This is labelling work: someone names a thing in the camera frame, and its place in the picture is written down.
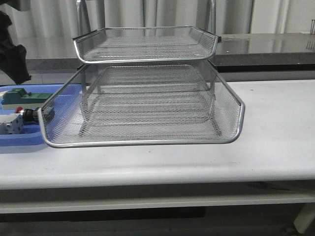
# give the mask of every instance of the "metal mesh letter tray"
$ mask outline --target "metal mesh letter tray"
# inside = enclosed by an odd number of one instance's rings
[[[74,40],[85,64],[39,109],[56,148],[223,144],[245,105],[207,61],[218,37],[194,27],[108,28]]]

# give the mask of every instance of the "tray rim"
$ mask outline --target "tray rim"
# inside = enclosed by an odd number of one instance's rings
[[[159,58],[159,59],[123,59],[123,60],[97,60],[97,61],[90,61],[90,60],[84,60],[78,50],[77,42],[80,42],[86,38],[89,38],[95,34],[100,33],[103,30],[144,30],[144,29],[180,29],[180,28],[191,28],[194,30],[197,30],[203,34],[210,34],[215,37],[214,39],[214,45],[213,50],[210,55],[207,55],[205,57],[198,57],[198,58]],[[114,28],[101,28],[99,30],[94,30],[89,33],[86,33],[82,36],[73,38],[75,53],[78,57],[78,59],[83,62],[84,64],[107,64],[107,63],[126,63],[126,62],[153,62],[153,61],[178,61],[178,60],[203,60],[203,59],[209,59],[214,56],[217,50],[218,45],[218,39],[219,37],[211,32],[208,32],[204,29],[193,27],[193,26],[163,26],[163,27],[114,27]]]
[[[55,98],[59,91],[65,88],[72,79],[74,79],[78,74],[86,70],[90,65],[84,65],[80,68],[59,90],[57,90],[45,103],[38,109],[38,119],[40,125],[40,131],[42,137],[47,145],[52,148],[85,148],[85,147],[114,147],[114,146],[138,146],[138,145],[191,145],[191,144],[229,144],[238,139],[242,132],[244,115],[245,115],[245,104],[243,100],[235,93],[235,91],[228,85],[228,83],[223,79],[223,77],[211,66],[209,61],[205,61],[209,64],[212,70],[216,72],[216,76],[220,79],[228,91],[237,99],[240,103],[240,113],[238,117],[238,124],[236,128],[236,134],[230,139],[205,139],[205,140],[195,140],[195,139],[176,139],[176,140],[133,140],[133,141],[98,141],[98,142],[81,142],[81,143],[64,143],[56,144],[48,140],[46,135],[46,129],[44,125],[44,120],[42,117],[42,107],[44,107],[51,99]]]

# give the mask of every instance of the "black object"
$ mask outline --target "black object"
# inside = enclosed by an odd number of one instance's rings
[[[23,109],[19,107],[16,109],[16,113],[20,113],[22,115],[23,121],[25,122],[35,122],[38,123],[38,107],[33,109]],[[46,109],[45,113],[43,114],[47,122],[50,122],[55,116],[55,110],[53,107],[50,109]]]
[[[36,108],[35,110],[33,110],[33,109],[23,109],[21,111],[23,120],[26,121],[26,122],[35,121],[36,123],[38,123],[37,110],[38,110],[38,108]]]
[[[140,219],[180,219],[203,218],[204,206],[146,208],[146,209],[116,209],[116,210],[86,210],[40,213],[10,213],[0,214],[1,222],[36,222],[36,221],[104,221],[104,220],[140,220]]]
[[[0,0],[0,5],[4,4],[4,3],[7,3],[8,1],[10,1],[10,0]]]
[[[0,69],[19,85],[30,80],[31,76],[26,68],[26,49],[13,44],[8,31],[10,25],[9,16],[0,11]]]

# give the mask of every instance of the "lower tray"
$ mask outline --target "lower tray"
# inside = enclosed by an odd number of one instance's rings
[[[84,78],[91,86],[65,100]],[[207,61],[186,61],[84,66],[39,113],[45,141],[63,148],[229,143],[244,108]]]

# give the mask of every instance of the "gray countertop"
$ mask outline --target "gray countertop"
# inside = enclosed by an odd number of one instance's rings
[[[80,65],[71,38],[20,38],[28,70],[75,69]],[[315,64],[315,35],[226,34],[211,59],[215,66]]]
[[[315,35],[227,34],[211,62],[215,66],[314,64],[314,52]]]

